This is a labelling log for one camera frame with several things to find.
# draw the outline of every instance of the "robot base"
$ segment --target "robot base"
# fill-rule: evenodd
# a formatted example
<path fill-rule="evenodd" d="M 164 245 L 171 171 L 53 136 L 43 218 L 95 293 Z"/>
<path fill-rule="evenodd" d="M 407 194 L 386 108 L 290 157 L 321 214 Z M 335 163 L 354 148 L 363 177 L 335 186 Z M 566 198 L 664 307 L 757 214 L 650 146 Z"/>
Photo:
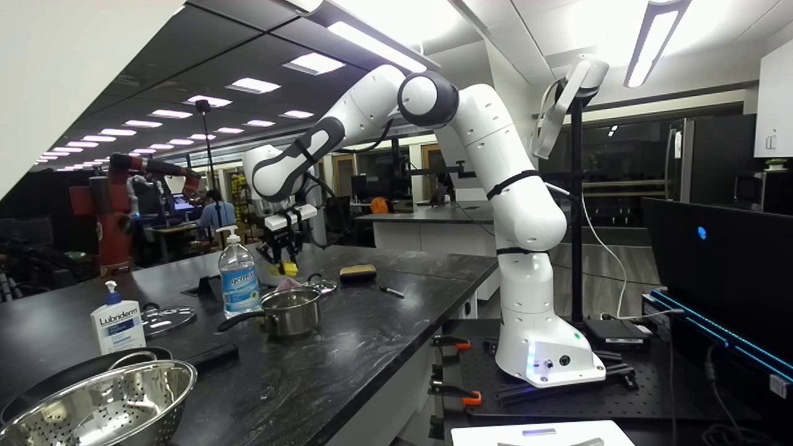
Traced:
<path fill-rule="evenodd" d="M 502 324 L 495 364 L 537 389 L 606 381 L 589 343 L 557 314 L 516 314 Z"/>

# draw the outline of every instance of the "person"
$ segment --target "person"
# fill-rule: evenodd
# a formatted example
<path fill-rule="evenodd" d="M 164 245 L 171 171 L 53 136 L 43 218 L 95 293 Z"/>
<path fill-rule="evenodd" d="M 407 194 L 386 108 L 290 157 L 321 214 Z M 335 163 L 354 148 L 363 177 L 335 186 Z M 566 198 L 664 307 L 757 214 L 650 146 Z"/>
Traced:
<path fill-rule="evenodd" d="M 220 202 L 219 191 L 205 191 L 203 210 L 198 225 L 208 230 L 214 238 L 219 229 L 235 225 L 239 218 L 234 215 L 234 207 L 229 202 Z"/>

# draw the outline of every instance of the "water bottle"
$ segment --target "water bottle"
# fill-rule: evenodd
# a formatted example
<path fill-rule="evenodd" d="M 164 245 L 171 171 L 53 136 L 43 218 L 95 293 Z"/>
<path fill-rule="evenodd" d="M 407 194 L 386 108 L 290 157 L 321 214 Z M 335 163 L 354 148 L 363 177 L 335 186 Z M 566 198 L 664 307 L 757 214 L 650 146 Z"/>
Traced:
<path fill-rule="evenodd" d="M 225 251 L 219 259 L 220 270 L 220 293 L 225 319 L 262 311 L 262 297 L 257 293 L 255 261 L 244 245 L 240 235 L 234 234 L 225 238 Z"/>

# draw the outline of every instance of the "robotic arm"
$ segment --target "robotic arm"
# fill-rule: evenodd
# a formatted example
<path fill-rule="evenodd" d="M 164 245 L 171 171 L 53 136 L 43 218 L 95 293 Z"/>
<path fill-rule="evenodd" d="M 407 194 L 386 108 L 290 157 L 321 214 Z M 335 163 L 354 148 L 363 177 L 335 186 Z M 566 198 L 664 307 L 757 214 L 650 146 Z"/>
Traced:
<path fill-rule="evenodd" d="M 566 214 L 531 163 L 494 86 L 475 84 L 459 93 L 435 72 L 405 79 L 399 69 L 379 68 L 285 151 L 246 155 L 252 191 L 271 203 L 290 198 L 313 163 L 338 146 L 370 140 L 397 108 L 411 125 L 452 126 L 494 203 L 503 303 L 495 364 L 537 389 L 602 381 L 599 357 L 576 328 L 552 312 L 549 251 L 566 235 Z"/>

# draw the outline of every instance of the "plastic bottle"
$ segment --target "plastic bottle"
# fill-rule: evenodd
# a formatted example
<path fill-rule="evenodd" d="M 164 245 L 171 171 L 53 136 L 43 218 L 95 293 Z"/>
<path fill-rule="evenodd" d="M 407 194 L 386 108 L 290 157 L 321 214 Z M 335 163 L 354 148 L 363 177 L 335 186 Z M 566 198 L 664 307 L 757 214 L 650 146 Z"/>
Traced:
<path fill-rule="evenodd" d="M 219 259 L 220 293 L 225 318 L 262 311 L 262 297 L 257 291 L 255 261 L 235 235 L 235 225 L 229 229 L 225 251 Z"/>
<path fill-rule="evenodd" d="M 117 283 L 106 280 L 105 306 L 93 312 L 98 343 L 101 354 L 147 348 L 141 306 L 122 300 Z"/>

